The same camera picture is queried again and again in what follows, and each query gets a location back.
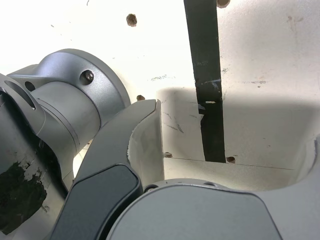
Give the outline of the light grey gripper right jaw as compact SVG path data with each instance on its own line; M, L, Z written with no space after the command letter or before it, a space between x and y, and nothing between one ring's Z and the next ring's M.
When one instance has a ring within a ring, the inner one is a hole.
M301 181L268 191L168 184L131 203L109 240L317 240L320 237L320 140Z

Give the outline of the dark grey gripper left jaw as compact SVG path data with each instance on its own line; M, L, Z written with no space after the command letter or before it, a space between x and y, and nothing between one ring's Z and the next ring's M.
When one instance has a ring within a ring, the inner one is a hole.
M50 238L104 240L144 187L163 179L161 102L137 101L94 137Z

